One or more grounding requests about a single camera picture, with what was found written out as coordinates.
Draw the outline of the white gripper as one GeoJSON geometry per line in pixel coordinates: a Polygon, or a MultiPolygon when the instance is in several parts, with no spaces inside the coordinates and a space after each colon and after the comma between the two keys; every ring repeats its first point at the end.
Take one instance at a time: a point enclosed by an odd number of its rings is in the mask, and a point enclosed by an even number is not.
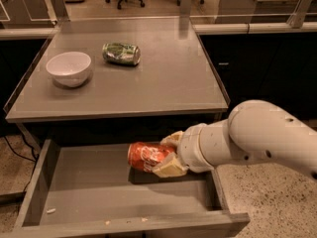
{"type": "Polygon", "coordinates": [[[214,167],[207,162],[200,149],[200,132],[204,127],[206,124],[201,123],[184,132],[177,131],[164,137],[160,144],[177,147],[177,154],[168,154],[161,163],[152,168],[152,172],[159,178],[176,178],[185,176],[188,169],[195,173],[213,170],[214,167]]]}

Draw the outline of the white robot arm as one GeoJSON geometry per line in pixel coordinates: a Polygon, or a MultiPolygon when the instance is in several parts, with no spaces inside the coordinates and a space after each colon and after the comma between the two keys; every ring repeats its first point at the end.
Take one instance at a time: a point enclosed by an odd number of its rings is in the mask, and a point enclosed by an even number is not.
{"type": "Polygon", "coordinates": [[[317,180],[317,132],[262,100],[244,101],[227,119],[191,126],[160,143],[175,148],[180,166],[195,173],[275,163],[317,180]]]}

